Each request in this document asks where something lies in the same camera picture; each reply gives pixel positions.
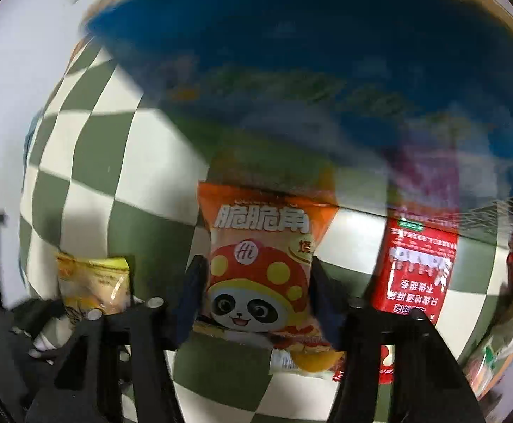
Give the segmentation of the pale yellow puff bag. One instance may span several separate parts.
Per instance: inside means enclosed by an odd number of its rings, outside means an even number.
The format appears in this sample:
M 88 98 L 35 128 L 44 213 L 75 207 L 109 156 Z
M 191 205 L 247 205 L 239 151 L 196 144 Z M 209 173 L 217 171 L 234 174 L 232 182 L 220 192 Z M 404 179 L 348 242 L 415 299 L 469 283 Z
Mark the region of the pale yellow puff bag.
M 90 310 L 116 314 L 131 306 L 130 267 L 125 258 L 56 256 L 59 289 L 68 317 L 76 323 Z

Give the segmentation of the red spicy strip packet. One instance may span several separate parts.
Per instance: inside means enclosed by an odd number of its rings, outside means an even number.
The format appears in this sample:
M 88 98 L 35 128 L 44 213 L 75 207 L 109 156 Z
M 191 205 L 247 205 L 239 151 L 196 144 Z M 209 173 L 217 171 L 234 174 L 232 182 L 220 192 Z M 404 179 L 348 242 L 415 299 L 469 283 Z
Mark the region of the red spicy strip packet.
M 352 291 L 371 306 L 436 323 L 444 306 L 458 236 L 407 219 L 341 209 L 320 245 L 322 261 L 364 279 Z

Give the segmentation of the orange panda snack bag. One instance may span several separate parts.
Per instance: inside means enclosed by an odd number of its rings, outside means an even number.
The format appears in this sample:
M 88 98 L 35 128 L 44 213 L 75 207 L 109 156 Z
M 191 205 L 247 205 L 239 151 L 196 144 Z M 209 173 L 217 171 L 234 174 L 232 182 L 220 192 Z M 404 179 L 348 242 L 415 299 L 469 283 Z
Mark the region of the orange panda snack bag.
M 201 182 L 211 236 L 203 313 L 225 330 L 273 336 L 280 349 L 328 350 L 311 314 L 312 259 L 337 207 Z

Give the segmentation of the cardboard milk box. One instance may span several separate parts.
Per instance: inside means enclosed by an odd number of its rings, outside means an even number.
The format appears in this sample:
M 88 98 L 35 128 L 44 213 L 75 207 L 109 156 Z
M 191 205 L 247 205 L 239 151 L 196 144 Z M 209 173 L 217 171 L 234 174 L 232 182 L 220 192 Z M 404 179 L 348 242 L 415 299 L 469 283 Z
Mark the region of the cardboard milk box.
M 513 16 L 494 0 L 100 0 L 169 114 L 324 159 L 339 199 L 513 230 Z

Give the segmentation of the green white checkered mat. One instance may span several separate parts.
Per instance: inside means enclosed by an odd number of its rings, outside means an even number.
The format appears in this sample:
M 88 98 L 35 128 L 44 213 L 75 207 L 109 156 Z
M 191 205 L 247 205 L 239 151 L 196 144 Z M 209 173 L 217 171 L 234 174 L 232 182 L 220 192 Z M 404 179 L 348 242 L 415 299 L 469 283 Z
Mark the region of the green white checkered mat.
M 20 202 L 20 268 L 32 297 L 60 295 L 55 254 L 129 256 L 137 300 L 157 291 L 175 303 L 194 254 L 206 250 L 195 199 L 197 182 L 221 176 L 209 161 L 223 137 L 244 137 L 207 121 L 172 116 L 148 103 L 127 74 L 94 41 L 77 45 L 35 130 L 28 134 Z M 320 244 L 329 276 L 349 294 L 366 290 L 383 238 L 385 173 L 363 173 L 301 150 L 280 153 L 271 140 L 242 140 L 225 156 L 243 156 L 249 182 L 271 175 L 296 194 L 331 189 L 344 207 Z M 459 361 L 475 350 L 507 304 L 507 219 L 513 198 L 463 215 L 451 294 L 437 322 Z M 195 334 L 168 353 L 187 422 L 325 422 L 338 383 L 292 372 L 268 372 L 265 349 Z

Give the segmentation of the white green snack bag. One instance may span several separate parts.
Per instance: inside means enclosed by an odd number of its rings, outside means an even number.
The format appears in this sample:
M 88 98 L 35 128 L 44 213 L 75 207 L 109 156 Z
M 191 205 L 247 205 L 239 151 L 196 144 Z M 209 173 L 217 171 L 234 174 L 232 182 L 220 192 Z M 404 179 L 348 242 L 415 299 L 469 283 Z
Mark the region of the white green snack bag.
M 513 357 L 513 303 L 470 355 L 464 373 L 480 400 L 499 379 Z

